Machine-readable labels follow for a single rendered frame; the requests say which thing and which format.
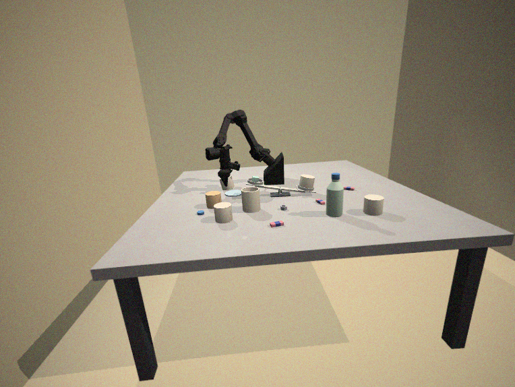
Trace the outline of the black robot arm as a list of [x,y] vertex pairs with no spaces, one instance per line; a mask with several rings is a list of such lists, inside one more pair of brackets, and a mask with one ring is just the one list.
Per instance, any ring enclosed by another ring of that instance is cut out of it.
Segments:
[[[238,110],[232,113],[229,113],[225,116],[224,121],[222,123],[222,126],[220,128],[219,134],[216,136],[215,140],[213,141],[214,147],[212,148],[206,148],[206,158],[207,160],[215,160],[219,158],[230,158],[229,149],[233,148],[229,144],[224,146],[226,143],[226,133],[228,131],[230,123],[236,124],[239,126],[247,139],[251,150],[249,151],[251,157],[253,157],[254,160],[257,160],[259,162],[264,161],[268,167],[270,168],[277,160],[274,159],[271,155],[269,155],[270,150],[267,148],[263,148],[261,145],[259,145],[252,134],[248,124],[247,124],[247,117],[244,111]],[[220,149],[219,149],[220,148]],[[264,156],[265,155],[265,156]],[[229,169],[234,169],[239,171],[240,164],[238,161],[230,162],[229,161]]]

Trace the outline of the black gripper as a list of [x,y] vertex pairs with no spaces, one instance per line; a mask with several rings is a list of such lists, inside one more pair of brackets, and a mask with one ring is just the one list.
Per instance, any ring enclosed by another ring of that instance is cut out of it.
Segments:
[[219,160],[220,170],[218,172],[218,176],[221,178],[225,187],[227,187],[228,177],[230,176],[230,173],[233,171],[229,169],[229,161],[231,161],[230,158],[220,158]]

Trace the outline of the orange cylinder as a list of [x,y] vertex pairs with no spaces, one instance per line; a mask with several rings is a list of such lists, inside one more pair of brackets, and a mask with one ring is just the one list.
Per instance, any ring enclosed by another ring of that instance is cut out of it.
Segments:
[[220,191],[209,191],[206,193],[207,208],[214,209],[214,205],[221,202]]

